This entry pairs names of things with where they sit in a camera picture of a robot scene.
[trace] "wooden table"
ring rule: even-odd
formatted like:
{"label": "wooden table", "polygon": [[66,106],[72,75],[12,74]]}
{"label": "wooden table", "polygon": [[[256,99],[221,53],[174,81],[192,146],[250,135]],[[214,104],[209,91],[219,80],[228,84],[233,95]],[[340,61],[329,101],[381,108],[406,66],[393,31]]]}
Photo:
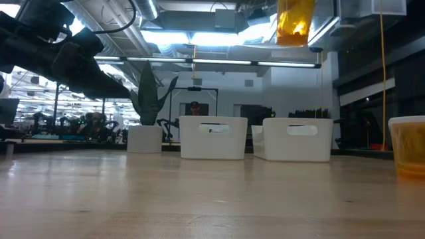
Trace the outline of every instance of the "wooden table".
{"label": "wooden table", "polygon": [[424,238],[425,183],[392,161],[182,160],[124,151],[0,161],[0,238]]}

